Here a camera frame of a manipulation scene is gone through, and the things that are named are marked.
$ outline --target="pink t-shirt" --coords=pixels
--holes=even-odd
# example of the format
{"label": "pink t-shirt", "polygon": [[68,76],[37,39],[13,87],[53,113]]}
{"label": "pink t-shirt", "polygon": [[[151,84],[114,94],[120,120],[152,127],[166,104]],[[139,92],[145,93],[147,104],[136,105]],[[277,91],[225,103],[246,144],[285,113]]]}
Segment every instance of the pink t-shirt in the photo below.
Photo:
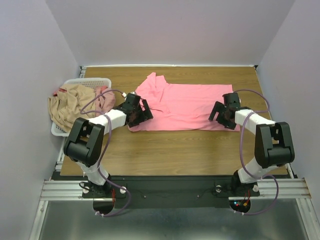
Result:
{"label": "pink t-shirt", "polygon": [[232,85],[170,84],[164,76],[151,73],[135,90],[147,100],[153,119],[129,128],[130,131],[209,130],[232,131],[209,115],[223,94],[232,93]]}

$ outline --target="laundry basket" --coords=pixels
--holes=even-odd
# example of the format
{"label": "laundry basket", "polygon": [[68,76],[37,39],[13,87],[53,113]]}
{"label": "laundry basket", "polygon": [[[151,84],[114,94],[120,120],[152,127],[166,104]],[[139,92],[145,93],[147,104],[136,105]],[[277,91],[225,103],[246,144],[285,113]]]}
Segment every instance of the laundry basket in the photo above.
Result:
{"label": "laundry basket", "polygon": [[[75,78],[65,81],[65,84],[82,84],[86,87],[94,89],[95,87],[107,86],[111,88],[111,81],[108,78]],[[54,122],[52,122],[51,133],[55,136],[68,137],[69,133],[62,130]]]}

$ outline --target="wooden surface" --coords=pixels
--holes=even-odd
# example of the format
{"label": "wooden surface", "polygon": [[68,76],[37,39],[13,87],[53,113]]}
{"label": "wooden surface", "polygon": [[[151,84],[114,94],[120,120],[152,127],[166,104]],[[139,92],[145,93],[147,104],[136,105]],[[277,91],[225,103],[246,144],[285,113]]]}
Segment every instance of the wooden surface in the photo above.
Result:
{"label": "wooden surface", "polygon": [[[253,67],[89,67],[86,78],[109,78],[113,89],[134,91],[147,76],[156,72],[171,84],[232,84],[233,90],[261,92]],[[242,106],[265,110],[256,94],[239,93]],[[123,98],[116,93],[117,102]],[[112,131],[111,143],[102,164],[111,175],[232,175],[241,168],[239,132],[228,131],[139,131],[126,126]],[[246,162],[254,156],[255,137],[246,131],[243,154]],[[284,167],[274,174],[286,174]],[[82,176],[77,164],[64,158],[61,175]]]}

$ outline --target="white wall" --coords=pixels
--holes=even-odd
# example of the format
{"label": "white wall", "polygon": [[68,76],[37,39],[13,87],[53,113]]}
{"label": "white wall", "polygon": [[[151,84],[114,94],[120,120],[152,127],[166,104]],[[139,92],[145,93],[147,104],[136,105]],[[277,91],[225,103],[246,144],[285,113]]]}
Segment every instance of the white wall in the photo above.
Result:
{"label": "white wall", "polygon": [[290,124],[293,170],[320,218],[320,1],[296,0],[257,68],[271,115]]}
{"label": "white wall", "polygon": [[0,239],[27,240],[61,144],[47,97],[78,72],[44,0],[1,2],[0,69]]}
{"label": "white wall", "polygon": [[80,65],[256,65],[294,0],[46,0]]}

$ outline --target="metal floor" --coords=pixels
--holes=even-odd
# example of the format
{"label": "metal floor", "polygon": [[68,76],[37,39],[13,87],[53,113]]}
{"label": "metal floor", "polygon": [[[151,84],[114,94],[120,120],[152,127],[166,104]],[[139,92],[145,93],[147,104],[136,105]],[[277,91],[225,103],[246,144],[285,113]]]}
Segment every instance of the metal floor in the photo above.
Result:
{"label": "metal floor", "polygon": [[[252,200],[251,211],[272,200]],[[295,199],[279,199],[270,211],[241,216],[225,208],[129,209],[94,215],[90,201],[50,201],[41,240],[304,240]]]}

